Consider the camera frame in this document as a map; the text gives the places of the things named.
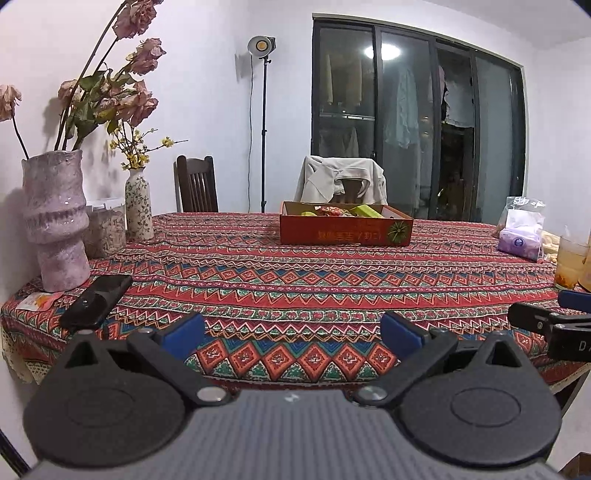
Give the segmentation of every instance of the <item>gray gripper base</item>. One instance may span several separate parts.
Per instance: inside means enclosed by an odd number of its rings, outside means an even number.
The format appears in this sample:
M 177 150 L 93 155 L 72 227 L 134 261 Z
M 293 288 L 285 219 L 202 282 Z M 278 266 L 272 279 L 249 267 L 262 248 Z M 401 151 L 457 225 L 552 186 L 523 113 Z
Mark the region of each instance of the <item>gray gripper base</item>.
M 161 451 L 105 470 L 42 461 L 27 480 L 560 480 L 541 462 L 473 471 L 417 450 L 383 410 L 340 391 L 243 391 L 202 408 Z

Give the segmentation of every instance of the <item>red patterned tablecloth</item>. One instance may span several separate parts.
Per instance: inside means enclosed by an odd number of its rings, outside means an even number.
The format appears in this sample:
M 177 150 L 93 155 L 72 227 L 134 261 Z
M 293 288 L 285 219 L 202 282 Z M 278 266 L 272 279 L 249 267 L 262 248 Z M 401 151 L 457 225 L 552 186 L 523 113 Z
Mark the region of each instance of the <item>red patterned tablecloth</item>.
M 90 281 L 134 278 L 108 320 L 111 335 L 202 312 L 206 339 L 187 363 L 234 386 L 343 385 L 383 374 L 396 363 L 379 341 L 386 310 L 482 339 L 510 328 L 513 302 L 557 307 L 554 266 L 498 252 L 487 225 L 417 220 L 409 247 L 384 248 L 280 245 L 277 215 L 169 213 L 154 222 L 152 241 L 90 262 Z M 55 362 L 67 340 L 58 318 L 90 281 L 47 312 L 16 310 L 39 279 L 4 304 L 2 327 L 31 369 Z M 586 368 L 548 359 L 538 335 L 511 334 L 549 384 Z

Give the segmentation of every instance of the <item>white jacket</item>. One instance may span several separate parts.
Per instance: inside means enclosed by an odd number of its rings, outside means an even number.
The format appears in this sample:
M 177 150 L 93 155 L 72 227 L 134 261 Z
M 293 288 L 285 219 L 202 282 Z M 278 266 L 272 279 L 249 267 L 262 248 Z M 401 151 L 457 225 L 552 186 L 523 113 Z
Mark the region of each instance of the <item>white jacket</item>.
M 384 170 L 371 158 L 323 158 L 308 155 L 301 168 L 296 202 L 329 203 L 345 193 L 342 180 L 360 180 L 359 203 L 386 205 Z

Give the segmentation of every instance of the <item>glass jar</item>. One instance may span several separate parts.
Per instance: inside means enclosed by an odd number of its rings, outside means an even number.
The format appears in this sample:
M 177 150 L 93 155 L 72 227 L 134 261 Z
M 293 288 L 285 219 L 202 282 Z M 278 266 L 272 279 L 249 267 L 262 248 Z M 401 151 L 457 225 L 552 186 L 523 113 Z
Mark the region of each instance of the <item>glass jar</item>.
M 88 258 L 107 258 L 125 248 L 125 200 L 100 199 L 86 206 L 89 226 L 83 240 Z

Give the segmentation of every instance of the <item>blue gripper pad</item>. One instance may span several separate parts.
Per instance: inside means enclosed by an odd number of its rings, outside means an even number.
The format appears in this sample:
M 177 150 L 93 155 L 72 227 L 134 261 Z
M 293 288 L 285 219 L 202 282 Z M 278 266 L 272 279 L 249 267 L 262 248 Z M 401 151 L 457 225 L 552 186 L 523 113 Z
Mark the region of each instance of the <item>blue gripper pad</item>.
M 591 294 L 581 291 L 561 290 L 558 293 L 558 305 L 564 309 L 591 313 Z
M 379 323 L 382 341 L 400 361 L 421 349 L 431 338 L 429 332 L 396 312 L 386 312 Z
M 173 357 L 184 362 L 203 342 L 205 321 L 200 313 L 190 313 L 154 334 L 154 341 Z

